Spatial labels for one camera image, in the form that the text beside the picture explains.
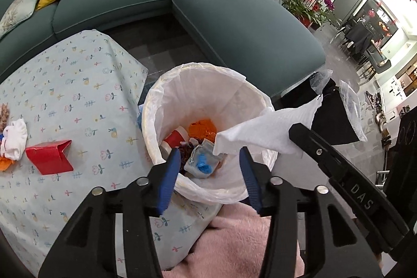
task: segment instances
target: light green pillow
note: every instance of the light green pillow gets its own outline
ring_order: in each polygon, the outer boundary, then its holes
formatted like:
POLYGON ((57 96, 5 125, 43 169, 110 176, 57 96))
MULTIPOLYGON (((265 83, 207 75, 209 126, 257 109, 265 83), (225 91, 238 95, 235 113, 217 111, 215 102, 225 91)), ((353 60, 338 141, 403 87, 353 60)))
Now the light green pillow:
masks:
POLYGON ((0 21, 0 39, 18 24, 30 18, 38 0, 14 0, 0 21))

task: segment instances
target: metal screw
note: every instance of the metal screw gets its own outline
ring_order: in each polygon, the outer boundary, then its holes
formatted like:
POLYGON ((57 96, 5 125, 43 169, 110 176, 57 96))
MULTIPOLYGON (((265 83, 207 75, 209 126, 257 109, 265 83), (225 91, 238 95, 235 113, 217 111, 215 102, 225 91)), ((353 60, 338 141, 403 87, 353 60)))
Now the metal screw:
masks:
POLYGON ((149 179, 147 177, 140 177, 136 180, 136 184, 139 186, 145 186, 149 184, 149 179))
POLYGON ((101 188, 100 186, 98 186, 98 187, 96 187, 96 188, 93 188, 93 189, 91 190, 91 193, 92 193, 92 195, 93 195, 93 196, 99 196, 99 195, 101 195, 103 192, 104 192, 104 191, 103 191, 103 188, 101 188))
POLYGON ((281 177, 272 177, 270 182, 271 184, 274 184, 274 185, 281 185, 284 181, 282 180, 281 177))
POLYGON ((324 185, 319 185, 317 186, 317 191, 318 193, 320 193, 321 195, 325 195, 326 193, 329 192, 329 189, 327 188, 327 186, 324 185))

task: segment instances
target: trash can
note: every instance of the trash can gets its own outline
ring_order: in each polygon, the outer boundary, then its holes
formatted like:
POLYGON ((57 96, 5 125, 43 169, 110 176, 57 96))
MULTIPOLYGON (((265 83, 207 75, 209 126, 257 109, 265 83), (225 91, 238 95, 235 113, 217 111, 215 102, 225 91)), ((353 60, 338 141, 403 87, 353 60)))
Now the trash can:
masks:
MULTIPOLYGON (((178 126, 211 119, 217 131, 274 111, 270 98, 245 76, 208 63, 177 66, 149 90, 142 112, 142 132, 154 165, 164 163, 159 145, 178 126)), ((271 170, 277 152, 259 151, 255 161, 271 170)), ((222 167, 206 179, 178 174, 175 190, 193 201, 233 204, 247 197, 238 156, 226 155, 222 167)))

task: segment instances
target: red paper box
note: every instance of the red paper box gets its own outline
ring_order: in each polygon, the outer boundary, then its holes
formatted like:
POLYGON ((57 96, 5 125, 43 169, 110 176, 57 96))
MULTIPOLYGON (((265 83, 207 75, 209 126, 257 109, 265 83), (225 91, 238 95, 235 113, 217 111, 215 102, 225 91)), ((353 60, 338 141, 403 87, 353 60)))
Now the red paper box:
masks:
POLYGON ((71 140, 47 141, 26 148, 29 160, 43 175, 74 171, 64 150, 71 144, 71 140))

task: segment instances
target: orange crumpled paper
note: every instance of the orange crumpled paper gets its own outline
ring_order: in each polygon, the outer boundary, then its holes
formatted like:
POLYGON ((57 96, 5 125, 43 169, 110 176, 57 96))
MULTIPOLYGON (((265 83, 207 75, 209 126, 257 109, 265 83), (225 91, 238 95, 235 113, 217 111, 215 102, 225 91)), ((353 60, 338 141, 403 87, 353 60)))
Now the orange crumpled paper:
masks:
POLYGON ((0 171, 6 171, 15 161, 6 157, 0 157, 0 171))
POLYGON ((199 120, 198 122, 192 123, 188 127, 188 135, 190 138, 205 138, 214 143, 214 139, 216 139, 216 134, 217 129, 210 119, 199 120))

